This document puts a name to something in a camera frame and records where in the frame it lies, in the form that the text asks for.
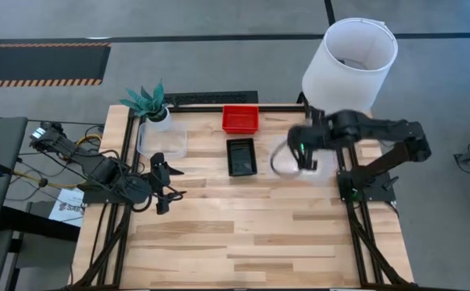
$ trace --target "wooden tabletop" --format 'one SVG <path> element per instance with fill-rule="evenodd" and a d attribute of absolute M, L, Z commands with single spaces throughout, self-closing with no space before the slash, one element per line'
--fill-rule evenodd
<path fill-rule="evenodd" d="M 173 113 L 172 118 L 187 127 L 188 147 L 185 158 L 168 161 L 185 172 L 171 176 L 171 185 L 187 194 L 165 215 L 158 216 L 155 205 L 132 215 L 121 288 L 359 286 L 346 206 L 339 199 L 335 174 L 312 184 L 280 178 L 269 166 L 277 142 L 292 124 L 302 122 L 303 113 L 262 112 L 260 129 L 253 136 L 226 134 L 222 113 Z M 121 151 L 127 120 L 126 107 L 110 107 L 101 150 Z M 128 162 L 136 150 L 136 135 L 133 129 Z M 258 173 L 232 178 L 226 140 L 243 137 L 254 139 Z M 376 141 L 362 141 L 356 148 L 361 164 L 381 155 Z M 147 171 L 149 160 L 141 156 L 141 162 Z M 378 248 L 401 276 L 412 280 L 396 214 L 385 203 L 368 205 Z M 86 208 L 73 261 L 76 279 L 89 266 L 101 210 L 102 205 Z M 107 217 L 95 254 L 102 249 Z M 369 254 L 363 249 L 372 282 Z M 111 282 L 115 257 L 116 250 L 106 282 Z"/>

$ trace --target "red plastic tray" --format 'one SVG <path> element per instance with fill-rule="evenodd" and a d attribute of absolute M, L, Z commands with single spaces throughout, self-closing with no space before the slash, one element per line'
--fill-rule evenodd
<path fill-rule="evenodd" d="M 222 129 L 226 133 L 253 134 L 258 130 L 258 106 L 224 105 Z"/>

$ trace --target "succulent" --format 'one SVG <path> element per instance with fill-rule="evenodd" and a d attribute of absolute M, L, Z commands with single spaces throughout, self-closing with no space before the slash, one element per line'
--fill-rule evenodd
<path fill-rule="evenodd" d="M 161 80 L 154 88 L 152 97 L 145 91 L 144 87 L 141 88 L 140 95 L 131 89 L 126 88 L 125 90 L 134 102 L 127 99 L 122 99 L 120 102 L 135 110 L 137 116 L 147 116 L 152 121 L 159 121 L 166 117 L 166 105 L 163 103 L 163 84 Z"/>

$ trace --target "black plastic container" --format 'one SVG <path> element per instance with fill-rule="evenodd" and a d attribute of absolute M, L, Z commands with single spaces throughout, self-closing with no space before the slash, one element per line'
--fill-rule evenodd
<path fill-rule="evenodd" d="M 253 138 L 227 140 L 228 173 L 231 177 L 257 174 Z"/>

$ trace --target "gray floor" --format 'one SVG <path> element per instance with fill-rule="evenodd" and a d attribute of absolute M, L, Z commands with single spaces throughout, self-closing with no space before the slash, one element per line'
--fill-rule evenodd
<path fill-rule="evenodd" d="M 383 20 L 397 33 L 470 32 L 470 0 L 332 2 L 337 19 Z M 321 0 L 0 0 L 0 38 L 322 33 L 327 27 Z M 294 102 L 319 42 L 113 44 L 101 86 L 0 88 L 0 116 L 103 122 L 126 86 L 153 86 L 159 78 L 168 92 L 258 90 L 263 103 Z M 470 142 L 470 39 L 398 43 L 397 61 L 372 111 L 379 118 L 420 121 L 433 150 L 427 162 L 395 170 L 413 274 L 420 285 L 470 289 L 470 175 L 452 157 Z M 65 130 L 79 138 L 85 128 Z M 58 170 L 41 157 L 26 161 Z M 23 183 L 15 187 L 14 197 L 30 191 Z M 41 195 L 36 199 L 47 199 Z M 42 282 L 31 270 L 18 290 L 62 286 L 66 268 L 41 275 L 47 278 Z"/>

